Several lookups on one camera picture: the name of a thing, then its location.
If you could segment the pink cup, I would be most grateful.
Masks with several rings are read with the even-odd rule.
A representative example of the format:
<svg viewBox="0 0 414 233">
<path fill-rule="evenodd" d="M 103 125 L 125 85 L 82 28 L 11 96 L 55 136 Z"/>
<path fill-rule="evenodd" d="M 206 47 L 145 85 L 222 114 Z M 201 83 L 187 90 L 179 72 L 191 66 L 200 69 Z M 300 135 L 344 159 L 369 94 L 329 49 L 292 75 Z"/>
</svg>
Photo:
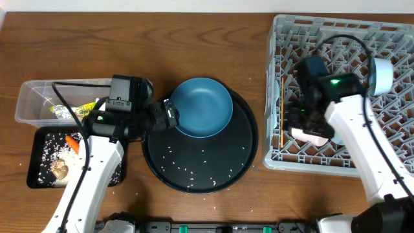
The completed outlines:
<svg viewBox="0 0 414 233">
<path fill-rule="evenodd" d="M 296 140 L 300 140 L 302 142 L 310 142 L 312 145 L 317 147 L 323 146 L 328 142 L 327 138 L 306 134 L 302 129 L 292 128 L 290 132 Z"/>
</svg>

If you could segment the white plastic knife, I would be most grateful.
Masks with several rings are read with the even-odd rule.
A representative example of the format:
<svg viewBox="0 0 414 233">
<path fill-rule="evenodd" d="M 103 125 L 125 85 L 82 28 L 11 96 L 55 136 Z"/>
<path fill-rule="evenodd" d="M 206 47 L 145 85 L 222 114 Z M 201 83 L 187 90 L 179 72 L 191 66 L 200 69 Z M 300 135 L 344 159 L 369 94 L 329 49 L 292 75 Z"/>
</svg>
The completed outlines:
<svg viewBox="0 0 414 233">
<path fill-rule="evenodd" d="M 272 113 L 274 115 L 274 129 L 276 129 L 278 127 L 278 101 L 280 98 L 280 86 L 279 86 L 279 81 L 276 80 L 274 82 L 274 106 L 272 109 Z"/>
</svg>

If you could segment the wooden chopstick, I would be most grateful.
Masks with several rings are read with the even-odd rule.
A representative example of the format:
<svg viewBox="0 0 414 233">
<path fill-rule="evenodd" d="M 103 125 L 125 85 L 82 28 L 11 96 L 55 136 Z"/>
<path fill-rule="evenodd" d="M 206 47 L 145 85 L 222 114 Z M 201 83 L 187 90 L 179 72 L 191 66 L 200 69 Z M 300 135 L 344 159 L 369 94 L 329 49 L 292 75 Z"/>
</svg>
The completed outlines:
<svg viewBox="0 0 414 233">
<path fill-rule="evenodd" d="M 283 150 L 284 146 L 284 129 L 283 129 L 283 123 L 284 123 L 284 97 L 285 97 L 285 86 L 284 86 L 284 78 L 281 79 L 281 122 L 280 122 L 280 149 Z"/>
</svg>

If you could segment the green snack wrapper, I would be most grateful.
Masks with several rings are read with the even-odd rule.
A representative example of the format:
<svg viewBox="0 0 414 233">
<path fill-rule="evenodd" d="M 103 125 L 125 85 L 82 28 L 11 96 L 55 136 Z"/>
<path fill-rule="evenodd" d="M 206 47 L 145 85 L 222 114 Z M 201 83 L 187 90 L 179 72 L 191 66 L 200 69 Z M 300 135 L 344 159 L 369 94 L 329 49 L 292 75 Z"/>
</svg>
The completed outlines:
<svg viewBox="0 0 414 233">
<path fill-rule="evenodd" d="M 80 120 L 83 117 L 86 117 L 95 107 L 95 102 L 90 102 L 78 107 L 71 107 L 71 111 L 76 115 Z M 55 105 L 49 108 L 51 113 L 54 113 L 57 119 L 73 119 L 69 109 L 64 105 Z"/>
</svg>

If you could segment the orange carrot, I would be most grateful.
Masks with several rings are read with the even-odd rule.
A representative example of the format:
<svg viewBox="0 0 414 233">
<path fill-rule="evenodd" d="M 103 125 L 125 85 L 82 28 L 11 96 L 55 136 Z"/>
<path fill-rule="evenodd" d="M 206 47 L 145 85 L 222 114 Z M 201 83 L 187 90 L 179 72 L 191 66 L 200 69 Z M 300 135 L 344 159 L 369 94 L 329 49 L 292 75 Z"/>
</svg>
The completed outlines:
<svg viewBox="0 0 414 233">
<path fill-rule="evenodd" d="M 72 137 L 70 136 L 66 136 L 65 140 L 67 142 L 67 144 L 71 147 L 71 149 L 76 153 L 79 154 L 79 149 L 80 149 L 80 145 L 78 144 L 78 142 L 76 140 L 74 140 Z"/>
</svg>

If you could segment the dark blue plate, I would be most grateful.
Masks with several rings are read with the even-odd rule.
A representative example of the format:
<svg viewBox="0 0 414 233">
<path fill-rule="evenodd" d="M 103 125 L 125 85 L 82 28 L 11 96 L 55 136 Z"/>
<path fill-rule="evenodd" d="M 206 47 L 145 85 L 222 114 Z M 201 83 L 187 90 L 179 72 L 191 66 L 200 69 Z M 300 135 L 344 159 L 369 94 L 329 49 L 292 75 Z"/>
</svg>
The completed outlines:
<svg viewBox="0 0 414 233">
<path fill-rule="evenodd" d="M 234 111 L 230 92 L 211 78 L 186 80 L 172 92 L 170 100 L 179 112 L 177 130 L 197 139 L 221 132 Z"/>
</svg>

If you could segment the light blue rice bowl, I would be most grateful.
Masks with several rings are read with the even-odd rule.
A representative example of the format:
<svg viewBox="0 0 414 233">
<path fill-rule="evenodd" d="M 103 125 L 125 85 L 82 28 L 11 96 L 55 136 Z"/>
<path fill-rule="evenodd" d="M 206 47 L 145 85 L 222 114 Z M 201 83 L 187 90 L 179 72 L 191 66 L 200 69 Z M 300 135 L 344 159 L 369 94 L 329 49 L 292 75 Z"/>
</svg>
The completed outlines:
<svg viewBox="0 0 414 233">
<path fill-rule="evenodd" d="M 378 96 L 390 92 L 393 85 L 393 64 L 382 58 L 372 58 L 369 94 Z"/>
</svg>

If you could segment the dried brown mushroom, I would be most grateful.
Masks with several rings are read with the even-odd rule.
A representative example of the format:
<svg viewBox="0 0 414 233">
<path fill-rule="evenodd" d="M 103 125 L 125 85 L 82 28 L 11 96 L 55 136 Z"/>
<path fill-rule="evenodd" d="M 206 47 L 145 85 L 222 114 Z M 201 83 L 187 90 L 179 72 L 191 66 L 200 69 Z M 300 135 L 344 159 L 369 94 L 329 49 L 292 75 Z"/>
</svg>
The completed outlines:
<svg viewBox="0 0 414 233">
<path fill-rule="evenodd" d="M 50 171 L 54 174 L 57 180 L 63 180 L 69 172 L 69 167 L 65 164 L 63 159 L 58 159 L 50 164 Z"/>
</svg>

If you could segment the light blue cup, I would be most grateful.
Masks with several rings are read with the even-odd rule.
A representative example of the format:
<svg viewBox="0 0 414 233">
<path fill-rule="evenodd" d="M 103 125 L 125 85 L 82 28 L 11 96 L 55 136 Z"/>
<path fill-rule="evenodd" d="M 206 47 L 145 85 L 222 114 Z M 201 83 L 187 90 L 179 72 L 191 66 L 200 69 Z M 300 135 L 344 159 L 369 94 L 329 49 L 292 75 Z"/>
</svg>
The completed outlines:
<svg viewBox="0 0 414 233">
<path fill-rule="evenodd" d="M 341 146 L 343 146 L 343 145 L 344 145 L 344 143 L 343 143 L 343 141 L 342 141 L 341 136 L 339 136 L 339 135 L 337 135 L 337 134 L 335 134 L 335 136 L 331 139 L 331 141 L 332 141 L 333 143 L 337 144 L 337 145 L 341 145 Z"/>
</svg>

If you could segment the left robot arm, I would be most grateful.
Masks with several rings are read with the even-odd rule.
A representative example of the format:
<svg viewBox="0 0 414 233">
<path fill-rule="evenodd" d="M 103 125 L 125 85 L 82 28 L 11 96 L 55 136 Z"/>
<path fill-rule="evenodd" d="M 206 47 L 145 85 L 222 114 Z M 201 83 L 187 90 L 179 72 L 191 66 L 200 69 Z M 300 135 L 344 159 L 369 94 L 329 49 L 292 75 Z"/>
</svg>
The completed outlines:
<svg viewBox="0 0 414 233">
<path fill-rule="evenodd" d="M 99 99 L 82 119 L 73 119 L 82 135 L 83 166 L 67 184 L 45 232 L 93 232 L 109 181 L 131 142 L 174 128 L 179 112 L 170 99 L 153 102 L 152 83 L 116 74 L 109 96 Z"/>
</svg>

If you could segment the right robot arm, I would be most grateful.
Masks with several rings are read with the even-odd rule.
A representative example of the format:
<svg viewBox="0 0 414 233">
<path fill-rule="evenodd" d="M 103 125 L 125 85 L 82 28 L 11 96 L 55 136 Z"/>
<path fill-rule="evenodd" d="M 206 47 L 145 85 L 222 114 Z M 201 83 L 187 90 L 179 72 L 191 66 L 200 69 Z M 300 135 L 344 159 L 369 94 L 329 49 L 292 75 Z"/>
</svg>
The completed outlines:
<svg viewBox="0 0 414 233">
<path fill-rule="evenodd" d="M 320 56 L 301 60 L 295 71 L 303 97 L 288 105 L 283 128 L 325 139 L 340 136 L 369 204 L 355 217 L 322 217 L 313 232 L 412 232 L 413 176 L 379 126 L 359 78 L 331 74 Z"/>
</svg>

